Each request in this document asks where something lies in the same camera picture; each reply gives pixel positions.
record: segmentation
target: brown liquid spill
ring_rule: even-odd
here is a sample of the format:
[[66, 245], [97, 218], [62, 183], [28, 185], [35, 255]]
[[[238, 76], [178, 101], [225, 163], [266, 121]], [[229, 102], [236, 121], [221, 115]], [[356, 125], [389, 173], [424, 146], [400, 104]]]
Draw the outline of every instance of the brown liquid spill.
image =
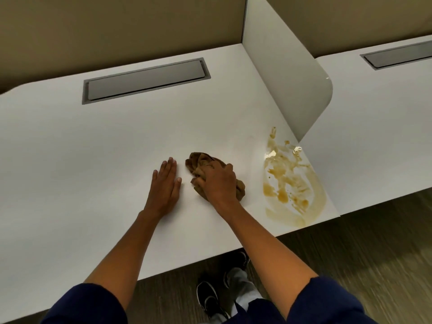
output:
[[[294, 147], [288, 146], [289, 141], [280, 146], [274, 141], [275, 137], [276, 128], [273, 127], [267, 142], [269, 152], [264, 161], [263, 192], [271, 206], [271, 209], [266, 208], [266, 214], [278, 222], [305, 227], [320, 216], [327, 195], [310, 164], [301, 164], [301, 155], [293, 155]], [[267, 173], [277, 180], [277, 193], [267, 179]]]

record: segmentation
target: sneaker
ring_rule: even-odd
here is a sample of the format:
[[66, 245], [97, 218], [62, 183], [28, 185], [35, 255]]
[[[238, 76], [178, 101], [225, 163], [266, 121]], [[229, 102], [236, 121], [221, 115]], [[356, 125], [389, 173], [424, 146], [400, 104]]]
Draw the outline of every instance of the sneaker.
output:
[[216, 290], [207, 281], [202, 281], [197, 285], [197, 299], [209, 318], [214, 314], [221, 314], [226, 319], [229, 319], [228, 314], [219, 304]]
[[225, 288], [229, 288], [228, 284], [228, 272], [233, 268], [240, 268], [241, 270], [246, 270], [251, 259], [246, 254], [244, 249], [237, 250], [230, 255], [230, 259], [228, 260], [227, 270], [223, 274], [223, 284]]

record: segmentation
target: gray pants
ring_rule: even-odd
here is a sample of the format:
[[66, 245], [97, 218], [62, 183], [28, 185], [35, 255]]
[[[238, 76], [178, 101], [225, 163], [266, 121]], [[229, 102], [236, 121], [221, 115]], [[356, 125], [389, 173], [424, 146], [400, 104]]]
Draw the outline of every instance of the gray pants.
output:
[[[249, 303], [255, 299], [262, 299], [261, 294], [256, 289], [255, 285], [248, 280], [248, 275], [240, 268], [233, 268], [227, 274], [230, 292], [235, 297], [235, 302], [244, 310], [248, 310]], [[231, 317], [237, 314], [235, 304], [231, 308]], [[210, 318], [209, 324], [220, 324], [226, 321], [226, 318], [221, 314], [214, 314]]]

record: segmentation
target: forearm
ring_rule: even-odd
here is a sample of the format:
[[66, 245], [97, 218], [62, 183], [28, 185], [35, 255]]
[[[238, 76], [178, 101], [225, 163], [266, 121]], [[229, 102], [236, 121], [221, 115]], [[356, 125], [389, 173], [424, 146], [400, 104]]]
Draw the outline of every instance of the forearm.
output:
[[286, 318], [300, 291], [316, 273], [262, 227], [240, 203], [218, 209], [227, 221], [279, 311]]
[[144, 254], [158, 222], [156, 216], [141, 212], [85, 283], [99, 284], [109, 290], [126, 309], [138, 280]]

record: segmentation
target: rolled-up sleeve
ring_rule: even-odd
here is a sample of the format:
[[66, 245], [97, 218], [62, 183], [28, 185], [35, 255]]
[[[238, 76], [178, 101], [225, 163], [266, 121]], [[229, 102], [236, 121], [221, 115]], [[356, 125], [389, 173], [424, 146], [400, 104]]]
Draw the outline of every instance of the rolled-up sleeve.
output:
[[41, 324], [126, 324], [122, 305], [111, 292], [97, 284], [74, 286], [48, 311]]
[[347, 290], [328, 277], [312, 278], [289, 311], [289, 324], [376, 323]]

